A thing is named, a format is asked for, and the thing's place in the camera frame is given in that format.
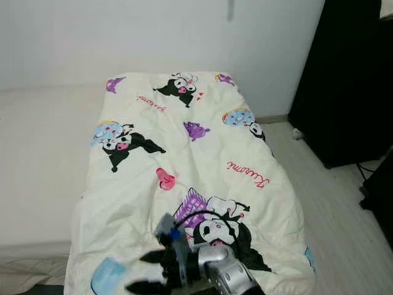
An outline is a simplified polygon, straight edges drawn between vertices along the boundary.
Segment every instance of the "black furniture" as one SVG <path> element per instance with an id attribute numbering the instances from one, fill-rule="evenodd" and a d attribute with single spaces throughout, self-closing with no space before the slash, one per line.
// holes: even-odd
<path id="1" fill-rule="evenodd" d="M 326 0 L 289 122 L 326 168 L 380 158 L 393 143 L 393 21 L 380 0 Z"/>
<path id="2" fill-rule="evenodd" d="M 360 205 L 371 210 L 386 240 L 393 249 L 393 152 L 385 159 L 378 169 L 363 182 L 360 191 L 364 195 Z"/>

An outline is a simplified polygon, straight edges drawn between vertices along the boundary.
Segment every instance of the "purple bag print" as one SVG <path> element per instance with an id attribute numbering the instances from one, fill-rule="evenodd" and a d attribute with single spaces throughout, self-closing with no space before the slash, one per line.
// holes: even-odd
<path id="1" fill-rule="evenodd" d="M 176 221 L 180 221 L 190 213 L 206 210 L 206 205 L 207 201 L 204 199 L 204 197 L 202 197 L 195 189 L 191 187 L 182 205 L 180 205 L 179 209 L 177 209 L 175 212 L 174 217 Z M 195 226 L 197 226 L 202 221 L 204 221 L 203 214 L 198 214 L 186 220 L 184 227 L 195 228 Z"/>

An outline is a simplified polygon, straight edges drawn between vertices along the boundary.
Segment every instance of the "cartoon character print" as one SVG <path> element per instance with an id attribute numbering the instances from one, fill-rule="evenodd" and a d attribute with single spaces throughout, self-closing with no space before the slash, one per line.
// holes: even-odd
<path id="1" fill-rule="evenodd" d="M 122 81 L 123 79 L 125 79 L 125 77 L 121 77 L 121 78 L 115 78 L 115 79 L 109 79 L 106 82 L 106 91 L 108 92 L 112 92 L 114 94 L 116 94 L 116 85 Z"/>
<path id="2" fill-rule="evenodd" d="M 235 86 L 235 82 L 232 80 L 232 78 L 223 74 L 216 75 L 216 82 L 226 82 L 232 86 Z"/>
<path id="3" fill-rule="evenodd" d="M 158 168 L 156 171 L 160 188 L 169 191 L 176 184 L 176 178 L 173 175 L 168 174 L 164 169 Z"/>
<path id="4" fill-rule="evenodd" d="M 199 210 L 213 211 L 221 218 L 213 214 L 200 214 L 188 219 L 184 227 L 190 244 L 226 244 L 249 269 L 271 272 L 258 251 L 251 248 L 251 233 L 243 223 L 245 214 L 250 211 L 249 206 L 218 197 L 211 197 L 206 201 L 194 188 L 190 188 L 187 198 L 175 212 L 174 217 L 176 220 L 181 220 Z M 226 220 L 235 231 L 237 242 L 229 234 L 229 228 L 222 219 Z"/>
<path id="5" fill-rule="evenodd" d="M 249 126 L 250 132 L 266 141 L 262 127 L 255 121 L 255 115 L 248 109 L 236 108 L 222 116 L 222 121 L 231 126 Z"/>
<path id="6" fill-rule="evenodd" d="M 102 144 L 103 151 L 109 156 L 112 163 L 112 172 L 116 172 L 119 163 L 129 156 L 131 150 L 138 147 L 142 147 L 149 154 L 153 152 L 163 154 L 166 152 L 152 140 L 146 140 L 143 135 L 132 132 L 133 124 L 122 125 L 120 132 L 118 126 L 120 125 L 117 122 L 112 122 L 109 126 L 101 124 L 97 127 L 93 138 L 93 142 Z"/>
<path id="7" fill-rule="evenodd" d="M 153 88 L 154 91 L 158 91 L 166 96 L 177 96 L 185 104 L 186 108 L 190 107 L 190 102 L 193 99 L 193 93 L 197 90 L 195 82 L 198 77 L 192 74 L 172 75 L 168 83 L 162 88 Z"/>
<path id="8" fill-rule="evenodd" d="M 189 137 L 191 137 L 191 141 L 195 141 L 197 138 L 204 137 L 206 132 L 209 132 L 209 128 L 203 128 L 199 123 L 183 123 L 185 129 L 189 133 Z"/>
<path id="9" fill-rule="evenodd" d="M 250 132 L 256 137 L 260 138 L 263 141 L 266 141 L 265 133 L 263 132 L 262 127 L 257 123 L 254 122 L 250 125 Z"/>
<path id="10" fill-rule="evenodd" d="M 114 121 L 104 121 L 95 130 L 93 142 L 91 145 L 96 143 L 107 143 L 109 140 L 118 137 L 123 132 L 123 127 Z"/>
<path id="11" fill-rule="evenodd" d="M 231 126 L 250 126 L 255 122 L 255 115 L 248 109 L 236 108 L 224 114 L 222 121 Z"/>

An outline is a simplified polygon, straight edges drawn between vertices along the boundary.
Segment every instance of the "wooden floor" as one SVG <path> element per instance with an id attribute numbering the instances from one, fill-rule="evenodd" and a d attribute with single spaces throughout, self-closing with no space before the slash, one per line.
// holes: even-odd
<path id="1" fill-rule="evenodd" d="M 289 123 L 263 128 L 303 206 L 306 243 L 317 273 L 314 293 L 393 294 L 393 251 L 373 213 L 359 206 L 363 180 L 356 166 L 327 170 L 303 140 L 292 139 Z M 378 164 L 364 166 L 376 168 Z"/>

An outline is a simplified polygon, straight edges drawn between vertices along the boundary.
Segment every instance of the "white wall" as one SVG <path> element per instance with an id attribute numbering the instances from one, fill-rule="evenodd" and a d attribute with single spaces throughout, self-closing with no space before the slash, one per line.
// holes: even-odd
<path id="1" fill-rule="evenodd" d="M 0 0 L 0 89 L 125 71 L 232 73 L 257 117 L 287 113 L 323 0 Z"/>

